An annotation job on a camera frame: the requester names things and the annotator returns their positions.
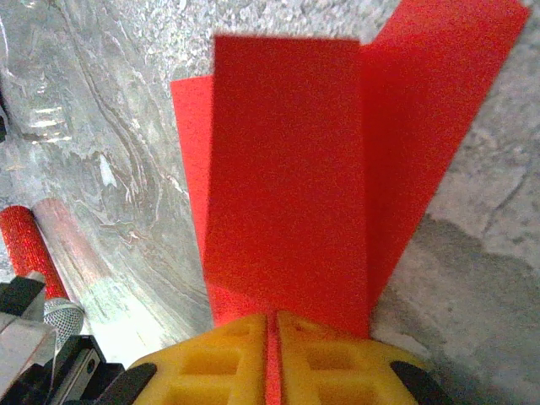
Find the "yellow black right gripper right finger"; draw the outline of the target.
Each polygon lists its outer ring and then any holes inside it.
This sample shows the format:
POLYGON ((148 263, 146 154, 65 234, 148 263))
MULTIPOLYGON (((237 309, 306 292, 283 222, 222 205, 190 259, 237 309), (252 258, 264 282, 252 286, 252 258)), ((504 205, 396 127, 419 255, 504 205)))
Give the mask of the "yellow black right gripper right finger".
POLYGON ((453 403, 409 352, 286 311, 277 324, 283 404, 453 403))

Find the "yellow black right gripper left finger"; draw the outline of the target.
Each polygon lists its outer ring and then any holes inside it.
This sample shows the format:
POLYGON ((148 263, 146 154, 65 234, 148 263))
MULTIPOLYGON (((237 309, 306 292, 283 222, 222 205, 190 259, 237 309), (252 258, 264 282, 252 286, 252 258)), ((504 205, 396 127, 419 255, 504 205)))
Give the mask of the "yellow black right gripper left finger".
POLYGON ((267 317, 250 315, 132 364, 156 372, 136 404, 263 404, 267 317))

